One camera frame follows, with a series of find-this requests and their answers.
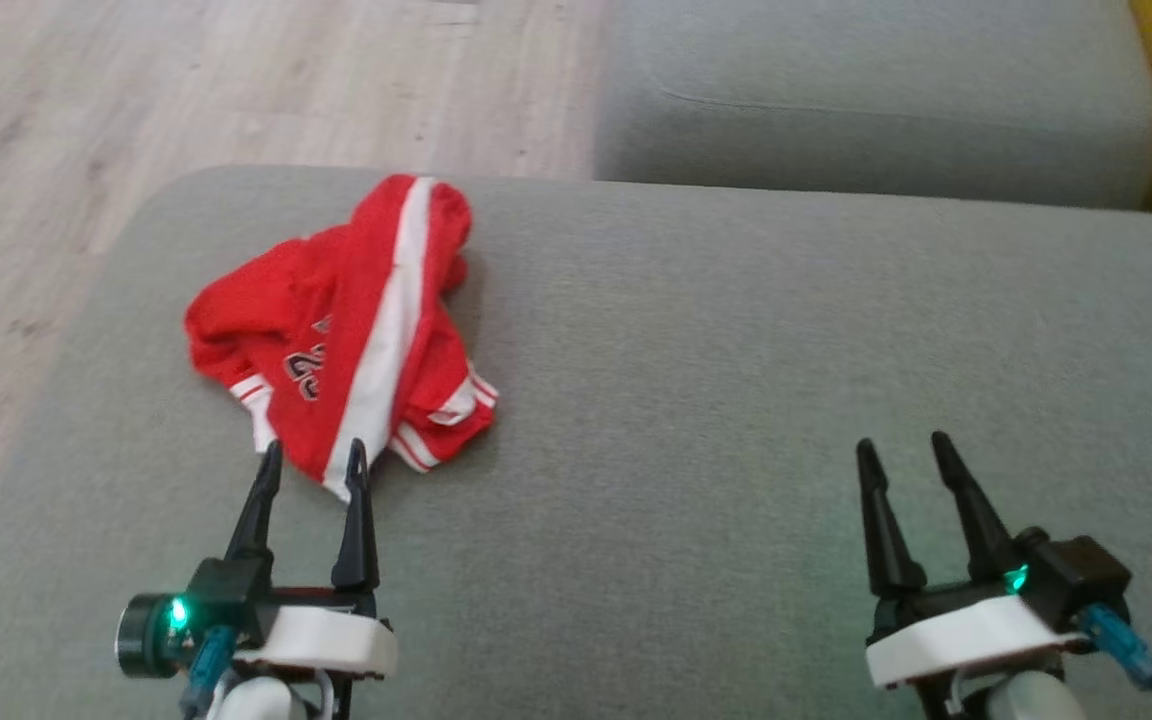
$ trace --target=gray upholstered cushion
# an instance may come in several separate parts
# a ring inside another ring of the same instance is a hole
[[[602,179],[1134,209],[1152,85],[1123,0],[627,0]]]
[[[119,612],[223,551],[247,414],[192,373],[180,316],[371,172],[229,168],[141,211],[69,331],[0,486],[0,717],[174,715],[122,679]],[[1152,641],[1152,217],[662,185],[469,179],[450,302],[502,392],[450,464],[381,461],[379,601],[401,673],[359,719],[916,717],[869,684],[852,448],[872,435],[914,552],[965,573],[929,433],[1020,530],[1137,571]],[[285,480],[275,581],[328,579],[343,509]],[[1111,661],[1101,720],[1151,698]]]

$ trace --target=red garment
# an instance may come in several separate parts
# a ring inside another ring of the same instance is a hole
[[[218,279],[184,327],[198,372],[252,415],[257,450],[285,454],[348,501],[358,437],[426,471],[493,419],[440,293],[465,281],[470,206],[433,179],[386,179],[349,223],[289,240]]]

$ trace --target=green led light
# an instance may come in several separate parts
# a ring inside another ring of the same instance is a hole
[[[1002,579],[1007,583],[1007,594],[1018,593],[1020,589],[1025,586],[1025,579],[1029,579],[1029,564],[1022,564],[1015,570],[1002,574]]]
[[[184,628],[185,623],[189,621],[189,609],[184,606],[184,601],[180,600],[179,597],[172,598],[172,607],[168,611],[168,620],[170,621],[173,630]]]

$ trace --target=gray ottoman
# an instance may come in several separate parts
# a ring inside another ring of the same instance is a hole
[[[1126,0],[626,0],[599,177],[1135,209]]]
[[[247,411],[180,328],[212,278],[347,219],[367,170],[229,168],[127,228],[0,484],[0,719],[173,719],[119,612],[223,551]],[[1011,531],[1090,533],[1152,641],[1152,217],[984,202],[467,179],[449,306],[502,392],[430,475],[380,461],[399,674],[357,720],[914,719],[869,683],[854,447],[933,582],[964,577],[948,429]],[[329,577],[343,506],[285,477],[274,581]],[[1152,719],[1106,659],[1100,720]]]

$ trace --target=blue cable connector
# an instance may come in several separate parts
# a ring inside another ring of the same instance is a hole
[[[1132,626],[1124,623],[1116,612],[1102,602],[1089,605],[1079,615],[1078,626],[1097,650],[1123,666],[1135,687],[1152,691],[1152,655]]]
[[[206,637],[189,666],[189,687],[180,695],[180,712],[184,717],[205,717],[211,708],[211,696],[217,691],[220,676],[228,669],[238,644],[236,630],[229,626],[215,626]]]

